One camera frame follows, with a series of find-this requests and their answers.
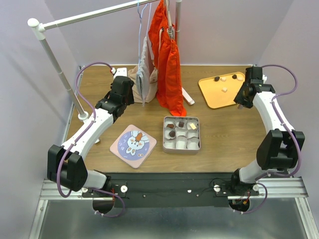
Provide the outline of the dark round chocolate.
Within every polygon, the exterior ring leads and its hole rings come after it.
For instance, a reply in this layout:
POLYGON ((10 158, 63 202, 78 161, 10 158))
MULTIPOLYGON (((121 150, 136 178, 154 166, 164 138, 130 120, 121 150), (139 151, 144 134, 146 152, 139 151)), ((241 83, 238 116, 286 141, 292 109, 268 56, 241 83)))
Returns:
POLYGON ((169 136, 172 137, 172 138, 174 138, 174 137, 175 137, 175 132, 174 132, 174 131, 171 131, 171 132, 169 133, 169 136))

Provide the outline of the pink chocolate tin box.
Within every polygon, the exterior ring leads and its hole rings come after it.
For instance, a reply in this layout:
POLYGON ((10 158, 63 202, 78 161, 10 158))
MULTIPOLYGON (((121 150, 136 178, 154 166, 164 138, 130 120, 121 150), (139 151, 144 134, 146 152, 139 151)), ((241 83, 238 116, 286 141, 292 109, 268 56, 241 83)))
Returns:
POLYGON ((165 153, 197 154, 201 149, 199 119, 166 116, 163 120, 162 149, 165 153), (184 127, 178 126, 180 121, 184 122, 184 127), (174 124, 174 128, 166 127, 169 123, 174 124), (189 126, 191 123, 196 125, 196 129, 189 126), (169 136, 171 131, 175 132, 174 138, 169 136))

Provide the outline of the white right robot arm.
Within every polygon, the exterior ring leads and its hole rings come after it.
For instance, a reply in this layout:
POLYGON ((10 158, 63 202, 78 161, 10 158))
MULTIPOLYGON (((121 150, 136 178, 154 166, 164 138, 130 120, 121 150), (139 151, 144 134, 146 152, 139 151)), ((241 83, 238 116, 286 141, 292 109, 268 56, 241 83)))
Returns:
POLYGON ((266 83, 263 67, 251 66, 245 70, 245 80, 234 102, 255 107, 260 114, 266 136, 257 149, 256 159, 237 169, 231 176, 230 191, 241 195, 262 178, 275 176, 289 178, 301 167, 301 149, 305 135, 296 131, 282 112, 274 87, 266 83))

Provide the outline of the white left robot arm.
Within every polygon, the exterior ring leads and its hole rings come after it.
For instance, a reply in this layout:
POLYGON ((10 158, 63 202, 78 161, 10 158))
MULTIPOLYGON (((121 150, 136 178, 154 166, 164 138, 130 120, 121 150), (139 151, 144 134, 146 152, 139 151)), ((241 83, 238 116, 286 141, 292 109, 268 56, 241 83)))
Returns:
POLYGON ((48 150, 47 178, 71 191, 93 188, 98 196, 110 193, 108 176, 98 171, 87 170, 84 160, 91 147, 114 122, 134 103, 134 82, 127 76, 116 76, 111 90, 97 102, 95 111, 82 127, 61 146, 53 145, 48 150))

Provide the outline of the beige cloth pile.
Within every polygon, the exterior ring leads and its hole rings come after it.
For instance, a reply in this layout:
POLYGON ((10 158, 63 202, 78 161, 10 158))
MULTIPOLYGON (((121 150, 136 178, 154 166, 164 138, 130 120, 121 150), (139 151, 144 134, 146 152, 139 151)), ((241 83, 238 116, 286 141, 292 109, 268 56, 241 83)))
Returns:
MULTIPOLYGON (((128 77, 134 83, 136 83, 137 70, 138 70, 138 66, 135 66, 134 68, 128 70, 128 77)), ((152 71, 152 73, 150 75, 150 78, 148 79, 148 86, 149 86, 149 91, 148 91, 148 94, 146 97, 146 103, 151 102, 155 98, 157 90, 158 90, 158 71, 156 68, 154 68, 154 70, 152 71)), ((136 84, 134 84, 134 86, 132 87, 132 91, 133 91, 133 96, 134 96, 134 102, 135 103, 142 103, 142 98, 138 94, 136 84)))

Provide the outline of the grey hanging towel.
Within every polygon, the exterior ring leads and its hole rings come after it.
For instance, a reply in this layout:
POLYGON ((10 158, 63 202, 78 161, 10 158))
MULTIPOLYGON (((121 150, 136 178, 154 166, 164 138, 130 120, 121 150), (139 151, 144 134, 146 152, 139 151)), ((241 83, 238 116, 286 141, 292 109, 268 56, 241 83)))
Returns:
POLYGON ((142 61, 140 65, 140 70, 137 71, 136 83, 138 88, 138 93, 142 98, 142 105, 146 103, 146 97, 149 91, 148 79, 150 78, 150 49, 149 41, 146 36, 143 40, 143 51, 142 51, 142 61))

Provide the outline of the orange tray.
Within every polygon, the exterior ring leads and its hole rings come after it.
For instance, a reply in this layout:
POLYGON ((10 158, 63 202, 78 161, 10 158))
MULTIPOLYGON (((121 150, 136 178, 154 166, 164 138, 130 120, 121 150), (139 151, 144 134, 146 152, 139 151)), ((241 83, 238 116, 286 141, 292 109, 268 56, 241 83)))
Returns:
POLYGON ((204 96, 207 105, 211 109, 219 109, 235 105, 234 98, 241 88, 243 81, 233 79, 232 75, 236 74, 237 77, 243 77, 245 80, 245 74, 241 72, 228 73, 219 75, 220 80, 214 81, 217 76, 204 78, 198 81, 199 88, 204 96), (225 77, 226 81, 222 82, 221 78, 225 77), (223 88, 227 88, 227 92, 222 92, 223 88))

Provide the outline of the pink tin lid with bunny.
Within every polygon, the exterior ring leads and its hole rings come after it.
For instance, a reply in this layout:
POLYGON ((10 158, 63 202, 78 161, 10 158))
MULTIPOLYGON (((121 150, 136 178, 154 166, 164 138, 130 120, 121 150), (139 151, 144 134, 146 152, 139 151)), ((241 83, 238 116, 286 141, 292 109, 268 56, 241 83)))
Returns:
POLYGON ((110 151, 134 169, 152 153, 157 140, 135 125, 129 125, 110 146, 110 151))

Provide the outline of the orange hanging garment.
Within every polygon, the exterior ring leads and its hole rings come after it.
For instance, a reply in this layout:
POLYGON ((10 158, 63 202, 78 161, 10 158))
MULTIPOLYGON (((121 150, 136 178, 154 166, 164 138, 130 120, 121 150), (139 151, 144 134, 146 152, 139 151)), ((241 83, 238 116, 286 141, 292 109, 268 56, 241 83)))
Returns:
POLYGON ((176 41, 170 38, 169 24, 164 1, 160 1, 148 32, 154 55, 154 65, 158 70, 158 90, 160 106, 167 108, 173 116, 186 116, 183 105, 182 81, 179 49, 176 41))

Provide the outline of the blue clothes hanger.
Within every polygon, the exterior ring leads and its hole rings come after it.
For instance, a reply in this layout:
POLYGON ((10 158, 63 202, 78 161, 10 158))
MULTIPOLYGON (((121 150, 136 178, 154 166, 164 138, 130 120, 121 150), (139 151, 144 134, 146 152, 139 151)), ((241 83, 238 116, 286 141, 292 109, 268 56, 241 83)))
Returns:
POLYGON ((141 10, 140 10, 140 1, 137 2, 137 12, 139 15, 139 34, 138 34, 138 71, 140 70, 140 65, 142 61, 142 51, 143 51, 143 45, 142 45, 142 25, 143 25, 143 13, 147 7, 149 7, 149 16, 148 16, 148 23, 147 23, 147 30, 149 29, 150 25, 150 17, 151 17, 151 10, 152 10, 152 3, 147 3, 141 10))

